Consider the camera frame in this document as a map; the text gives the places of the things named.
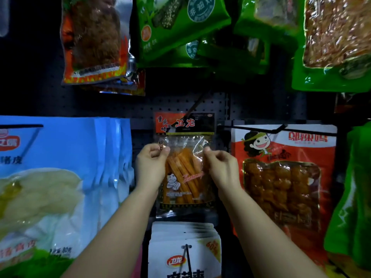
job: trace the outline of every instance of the cartoon baby logo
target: cartoon baby logo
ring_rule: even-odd
[[[272,153],[268,152],[268,146],[271,144],[271,140],[266,133],[259,133],[257,131],[250,131],[245,135],[243,139],[245,145],[245,151],[250,157],[255,157],[261,154],[261,157],[264,155],[271,155]]]
[[[167,188],[172,188],[173,190],[178,190],[180,187],[180,182],[177,181],[177,177],[173,173],[167,174]]]

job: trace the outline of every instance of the blue snack package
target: blue snack package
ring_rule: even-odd
[[[133,183],[129,119],[0,116],[0,276],[60,276]]]

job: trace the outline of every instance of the cartoon girl's black hair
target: cartoon girl's black hair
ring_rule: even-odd
[[[257,131],[251,131],[247,133],[244,137],[244,140],[250,139],[253,136],[256,136],[258,134]],[[244,142],[243,144],[245,145],[244,150],[248,153],[249,157],[255,157],[259,155],[259,150],[250,147],[250,144],[253,144],[256,139],[249,140],[247,142]]]

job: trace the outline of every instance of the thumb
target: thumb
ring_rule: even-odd
[[[158,157],[161,162],[165,163],[167,156],[169,156],[170,147],[166,146],[164,149],[161,150],[160,156]]]
[[[212,150],[210,149],[210,147],[208,147],[208,146],[205,147],[205,149],[204,149],[204,153],[205,153],[205,156],[206,156],[207,160],[209,161],[209,163],[210,163],[211,165],[215,164],[215,163],[218,161],[218,159],[217,159],[216,156],[215,156],[215,152],[212,151]]]

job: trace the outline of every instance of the forearm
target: forearm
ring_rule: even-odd
[[[255,277],[326,277],[242,188],[227,191],[221,200]]]
[[[130,277],[156,194],[135,189],[63,278]]]

